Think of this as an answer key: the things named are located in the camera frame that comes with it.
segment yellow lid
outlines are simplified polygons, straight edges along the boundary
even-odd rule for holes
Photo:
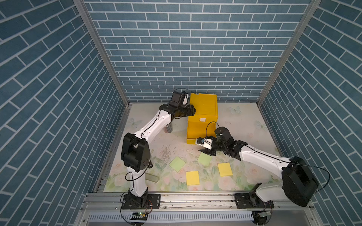
[[[217,99],[214,94],[194,94],[190,96],[190,104],[194,105],[198,115],[217,115]]]

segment yellow square paper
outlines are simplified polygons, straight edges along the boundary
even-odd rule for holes
[[[186,172],[186,184],[188,186],[200,184],[199,171]]]
[[[218,163],[220,176],[232,176],[230,163]]]

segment vent grille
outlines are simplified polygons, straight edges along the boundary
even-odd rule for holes
[[[136,218],[132,213],[123,213],[123,217],[129,221]],[[253,221],[251,211],[235,211],[226,213],[216,212],[176,212],[164,213],[155,212],[148,215],[147,223],[171,223],[171,222],[193,222],[193,221]],[[89,222],[122,222],[120,213],[91,213]]]

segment black motor housing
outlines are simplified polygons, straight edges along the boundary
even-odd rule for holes
[[[303,159],[294,156],[282,171],[285,195],[298,206],[307,206],[319,182]]]
[[[123,139],[121,159],[125,166],[131,167],[136,172],[148,167],[151,152],[148,142],[127,133]]]

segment green square paper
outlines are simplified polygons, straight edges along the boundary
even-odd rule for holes
[[[176,156],[172,162],[170,162],[170,167],[172,167],[176,172],[179,172],[180,169],[185,165],[186,163],[180,159],[179,156]]]
[[[211,158],[212,157],[210,155],[200,152],[200,155],[199,155],[199,158],[197,159],[197,161],[205,166],[209,166]]]

